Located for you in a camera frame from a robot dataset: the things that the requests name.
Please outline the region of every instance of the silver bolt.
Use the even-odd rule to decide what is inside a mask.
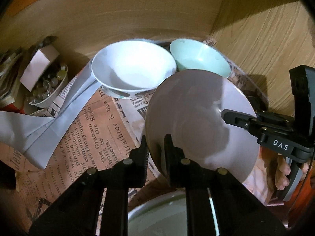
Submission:
[[[190,160],[187,158],[181,159],[181,163],[182,165],[189,165],[190,164]]]
[[[217,171],[220,175],[223,175],[223,176],[227,174],[227,170],[225,168],[218,168]]]
[[[96,168],[88,168],[88,170],[86,170],[86,173],[88,175],[94,175],[97,172]]]
[[[127,158],[127,159],[124,159],[124,160],[123,160],[123,163],[124,163],[125,165],[130,165],[130,164],[132,164],[132,163],[133,163],[133,160],[132,160],[132,159]]]

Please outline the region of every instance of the black mechanical device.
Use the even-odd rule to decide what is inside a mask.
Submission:
[[[220,235],[285,235],[283,224],[225,168],[200,167],[164,139],[168,182],[186,189],[187,235],[216,235],[213,200]],[[127,236],[128,188],[146,181],[148,149],[145,136],[129,158],[111,169],[87,169],[31,226],[30,236],[91,236],[96,226],[104,188],[107,188],[100,236]]]
[[[291,172],[290,183],[277,197],[288,201],[303,173],[301,166],[314,154],[315,140],[315,69],[300,65],[289,71],[294,95],[295,117],[257,111],[256,118],[235,111],[223,111],[223,119],[248,130],[257,143],[286,157]]]

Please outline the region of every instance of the human hand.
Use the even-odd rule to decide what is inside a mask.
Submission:
[[[306,176],[306,172],[308,171],[308,167],[309,167],[309,162],[304,163],[302,165],[301,169],[303,172],[303,176],[302,176],[301,180],[304,180],[304,178]],[[276,187],[278,190],[284,190],[284,188],[289,185],[290,181],[286,176],[288,174],[290,174],[290,172],[291,172],[291,169],[290,169],[288,163],[286,163],[285,157],[283,155],[279,155],[278,156],[278,168],[277,168],[276,175],[275,175],[275,183],[276,183]]]

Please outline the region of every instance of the das logo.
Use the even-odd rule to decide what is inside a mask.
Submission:
[[[274,140],[273,145],[277,145],[278,147],[281,147],[284,150],[287,150],[289,147],[288,145],[285,145],[284,147],[282,147],[282,142],[278,145],[278,140],[276,139]]]

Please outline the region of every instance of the handle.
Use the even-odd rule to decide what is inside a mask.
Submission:
[[[107,87],[102,85],[102,91],[107,94],[108,96],[111,96],[113,98],[132,98],[132,97],[125,97],[125,96],[121,96],[119,94],[116,94],[114,92],[112,92],[110,89],[108,89]]]
[[[300,169],[301,164],[286,158],[286,162],[290,165],[291,172],[289,175],[287,175],[287,178],[290,180],[290,183],[287,187],[284,188],[284,190],[278,190],[276,193],[276,196],[279,199],[282,199],[284,201],[290,200],[294,190],[296,189],[298,183],[300,182],[303,172]]]

